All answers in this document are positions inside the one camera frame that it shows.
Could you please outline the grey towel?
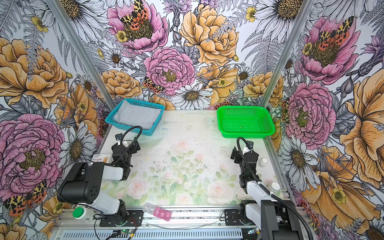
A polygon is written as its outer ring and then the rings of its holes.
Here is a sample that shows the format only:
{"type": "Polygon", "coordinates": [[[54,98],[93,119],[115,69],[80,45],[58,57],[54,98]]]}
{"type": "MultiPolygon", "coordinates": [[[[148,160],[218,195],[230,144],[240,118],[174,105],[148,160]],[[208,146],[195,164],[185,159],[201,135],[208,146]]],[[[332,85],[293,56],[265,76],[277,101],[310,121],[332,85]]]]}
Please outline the grey towel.
{"type": "Polygon", "coordinates": [[[124,101],[114,116],[114,121],[125,126],[141,126],[149,130],[157,120],[161,109],[136,106],[124,101]]]}

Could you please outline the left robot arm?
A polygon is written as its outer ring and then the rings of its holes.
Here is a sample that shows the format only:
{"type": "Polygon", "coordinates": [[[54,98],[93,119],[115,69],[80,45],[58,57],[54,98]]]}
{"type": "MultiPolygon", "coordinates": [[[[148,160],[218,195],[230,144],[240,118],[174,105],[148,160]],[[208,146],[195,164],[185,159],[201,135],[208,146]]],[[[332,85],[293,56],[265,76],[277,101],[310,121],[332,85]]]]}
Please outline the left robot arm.
{"type": "Polygon", "coordinates": [[[128,220],[125,202],[102,192],[103,181],[125,181],[131,173],[132,154],[141,149],[137,141],[127,147],[124,144],[112,146],[113,162],[76,163],[58,189],[60,202],[88,206],[102,213],[109,221],[121,226],[128,220]]]}

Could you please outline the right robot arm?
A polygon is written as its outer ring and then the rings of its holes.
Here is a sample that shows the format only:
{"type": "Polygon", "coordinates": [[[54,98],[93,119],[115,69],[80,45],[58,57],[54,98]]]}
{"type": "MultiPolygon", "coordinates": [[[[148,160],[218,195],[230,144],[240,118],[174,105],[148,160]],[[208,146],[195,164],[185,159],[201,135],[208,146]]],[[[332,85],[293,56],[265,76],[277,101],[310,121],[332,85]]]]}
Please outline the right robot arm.
{"type": "Polygon", "coordinates": [[[265,187],[256,175],[259,155],[232,150],[231,159],[239,164],[240,187],[251,199],[240,203],[239,220],[243,225],[254,225],[263,240],[303,240],[301,221],[294,213],[291,201],[282,200],[265,187]]]}

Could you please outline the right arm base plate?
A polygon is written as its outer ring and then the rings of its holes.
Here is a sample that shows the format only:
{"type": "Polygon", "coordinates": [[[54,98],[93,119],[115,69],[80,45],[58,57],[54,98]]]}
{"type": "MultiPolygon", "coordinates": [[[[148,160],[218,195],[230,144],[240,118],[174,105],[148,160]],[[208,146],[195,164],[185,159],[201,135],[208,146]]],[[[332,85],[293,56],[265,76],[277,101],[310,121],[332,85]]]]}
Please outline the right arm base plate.
{"type": "Polygon", "coordinates": [[[226,226],[247,226],[248,222],[241,219],[240,211],[235,209],[225,209],[225,224],[226,226]]]}

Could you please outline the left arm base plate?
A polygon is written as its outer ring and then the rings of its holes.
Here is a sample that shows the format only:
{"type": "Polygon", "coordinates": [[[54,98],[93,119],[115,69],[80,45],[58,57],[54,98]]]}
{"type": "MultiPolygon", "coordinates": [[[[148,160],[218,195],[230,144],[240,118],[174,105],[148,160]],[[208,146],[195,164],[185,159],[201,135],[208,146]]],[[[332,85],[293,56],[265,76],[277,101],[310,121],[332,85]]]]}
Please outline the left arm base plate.
{"type": "Polygon", "coordinates": [[[140,227],[144,212],[142,210],[127,210],[126,214],[106,215],[102,217],[100,227],[140,227]]]}

